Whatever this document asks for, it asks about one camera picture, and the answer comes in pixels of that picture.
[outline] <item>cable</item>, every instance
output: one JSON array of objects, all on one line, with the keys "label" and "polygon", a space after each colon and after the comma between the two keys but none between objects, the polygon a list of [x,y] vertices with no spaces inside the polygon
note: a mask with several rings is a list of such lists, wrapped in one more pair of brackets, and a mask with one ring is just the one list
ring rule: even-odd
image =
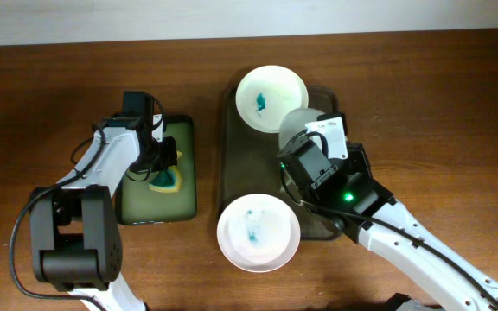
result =
[{"label": "cable", "polygon": [[287,187],[287,185],[285,184],[285,177],[284,177],[284,168],[282,168],[280,166],[280,182],[282,182],[282,187],[284,187],[284,190],[285,192],[287,193],[287,195],[290,196],[290,198],[297,204],[301,204],[301,202],[297,202],[297,200],[295,199],[295,197],[293,196],[293,194],[291,194],[291,191],[290,189]]},{"label": "cable", "polygon": [[498,310],[498,301],[478,282],[474,277],[472,277],[468,272],[466,272],[463,268],[461,268],[458,264],[450,260],[450,258],[446,257],[442,252],[434,249],[433,247],[429,246],[426,242],[419,238],[413,237],[411,234],[405,232],[404,230],[401,230],[397,228],[394,225],[391,225],[383,220],[380,219],[375,219],[372,217],[367,217],[367,216],[362,216],[360,214],[354,214],[354,213],[347,213],[347,212],[342,212],[338,211],[335,209],[327,208],[327,207],[322,207],[322,206],[316,206],[312,203],[309,203],[307,201],[304,201],[304,203],[307,203],[311,206],[314,206],[316,209],[321,210],[326,213],[333,213],[337,215],[342,215],[346,217],[352,217],[356,219],[362,219],[365,221],[369,221],[371,223],[375,223],[378,225],[382,225],[385,228],[399,234],[400,236],[409,239],[412,241],[414,244],[419,245],[419,247],[423,247],[425,250],[429,251],[431,254],[434,256],[438,257],[439,259],[443,260],[445,263],[447,263],[451,268],[456,270],[462,277],[466,279],[475,289],[477,289],[488,301],[495,307],[495,310]]},{"label": "cable", "polygon": [[149,169],[147,170],[147,174],[145,174],[145,177],[144,177],[142,180],[135,180],[135,179],[131,178],[131,177],[128,175],[128,173],[124,173],[124,174],[126,175],[126,178],[128,178],[128,179],[129,179],[129,180],[131,180],[131,181],[135,181],[135,182],[147,181],[147,179],[149,179],[149,175],[151,174],[151,168],[149,168]]},{"label": "cable", "polygon": [[299,136],[301,136],[302,134],[306,133],[307,132],[307,129],[304,129],[304,130],[301,130],[300,132],[298,132],[297,134],[295,134],[294,137],[292,137],[288,142],[287,144],[289,143],[293,143],[294,140],[296,140]]},{"label": "cable", "polygon": [[328,140],[326,140],[326,136],[323,133],[319,132],[310,132],[307,134],[307,137],[319,136],[320,142],[322,143],[322,153],[328,158]]},{"label": "cable", "polygon": [[153,127],[152,127],[152,129],[153,129],[153,130],[156,130],[156,129],[158,129],[158,128],[159,128],[159,126],[161,126],[161,123],[162,123],[162,122],[163,122],[163,120],[164,120],[165,113],[164,113],[163,104],[161,104],[161,102],[160,102],[158,99],[156,99],[154,96],[152,96],[152,95],[150,95],[150,96],[151,96],[151,98],[153,98],[153,103],[154,103],[154,104],[156,104],[156,105],[158,105],[158,106],[159,106],[159,109],[161,110],[161,118],[160,118],[160,119],[159,119],[159,121],[158,121],[155,125],[153,125]]},{"label": "cable", "polygon": [[15,243],[16,243],[16,235],[18,233],[18,229],[20,228],[20,225],[22,223],[22,220],[24,219],[24,216],[32,209],[32,207],[39,201],[41,200],[44,196],[47,194],[52,193],[54,190],[59,189],[63,186],[66,186],[70,183],[73,183],[80,179],[89,169],[95,164],[95,162],[99,159],[101,156],[101,153],[103,152],[103,149],[106,144],[106,139],[105,139],[105,133],[103,130],[98,127],[98,125],[94,125],[93,128],[99,132],[101,135],[101,143],[99,144],[99,148],[97,149],[95,155],[93,156],[92,160],[80,171],[77,172],[76,176],[71,177],[65,181],[57,182],[53,186],[47,187],[43,189],[40,193],[38,193],[32,200],[30,200],[26,206],[19,212],[18,217],[16,218],[15,226],[13,226],[13,232],[10,235],[10,242],[9,242],[9,267],[10,267],[10,276],[13,279],[13,282],[15,285],[18,287],[18,289],[25,294],[28,297],[32,298],[37,298],[37,299],[55,299],[55,300],[84,300],[84,301],[89,301],[90,303],[93,304],[97,309],[101,311],[105,311],[105,308],[99,304],[94,297],[92,296],[85,296],[85,295],[44,295],[44,294],[38,294],[32,291],[27,290],[24,288],[24,285],[20,282],[18,279],[18,275],[16,274],[16,268],[15,268]]},{"label": "cable", "polygon": [[85,145],[87,145],[92,140],[93,140],[93,137],[89,137],[85,141],[83,141],[82,143],[80,143],[78,145],[78,147],[76,147],[73,150],[73,152],[70,154],[70,162],[72,162],[73,164],[78,164],[78,162],[74,160],[74,156],[76,156],[76,152],[78,152],[78,150],[80,150],[82,147],[84,147]]}]

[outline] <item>white wall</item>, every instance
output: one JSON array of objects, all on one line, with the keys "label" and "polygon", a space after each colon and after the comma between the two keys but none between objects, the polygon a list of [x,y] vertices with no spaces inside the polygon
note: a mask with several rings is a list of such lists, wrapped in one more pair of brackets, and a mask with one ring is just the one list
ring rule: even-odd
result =
[{"label": "white wall", "polygon": [[0,0],[0,45],[498,27],[498,0]]}]

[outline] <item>green led light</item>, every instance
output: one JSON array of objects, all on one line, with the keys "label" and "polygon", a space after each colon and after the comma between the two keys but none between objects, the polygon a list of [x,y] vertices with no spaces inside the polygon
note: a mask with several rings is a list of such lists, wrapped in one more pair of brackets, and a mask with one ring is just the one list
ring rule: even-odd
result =
[{"label": "green led light", "polygon": [[351,193],[346,193],[343,195],[343,199],[346,201],[346,202],[350,202],[354,199],[354,196],[351,194]]}]

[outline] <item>wooden table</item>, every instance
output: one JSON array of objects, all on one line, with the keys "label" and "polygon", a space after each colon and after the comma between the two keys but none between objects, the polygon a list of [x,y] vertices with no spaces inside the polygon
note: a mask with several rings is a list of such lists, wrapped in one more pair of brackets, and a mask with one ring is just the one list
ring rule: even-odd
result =
[{"label": "wooden table", "polygon": [[[334,89],[349,136],[378,181],[440,239],[498,280],[498,29],[281,38],[137,41],[0,48],[0,310],[79,310],[19,293],[7,263],[11,227],[30,191],[72,167],[89,124],[124,90],[156,95],[195,121],[199,212],[193,221],[122,226],[122,272],[152,309],[303,309],[432,302],[384,259],[353,244],[301,243],[282,269],[235,268],[216,242],[222,93],[277,64]],[[29,223],[17,269],[33,290]]]}]

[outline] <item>blue stain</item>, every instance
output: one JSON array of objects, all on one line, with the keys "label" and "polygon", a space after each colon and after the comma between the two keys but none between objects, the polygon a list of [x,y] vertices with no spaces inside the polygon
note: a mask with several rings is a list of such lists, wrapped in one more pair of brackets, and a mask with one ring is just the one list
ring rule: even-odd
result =
[{"label": "blue stain", "polygon": [[263,93],[260,93],[257,97],[257,111],[262,111],[266,109],[266,98],[263,96]]},{"label": "blue stain", "polygon": [[247,237],[249,237],[249,241],[253,244],[257,244],[257,237],[255,237],[255,232],[247,231]]}]

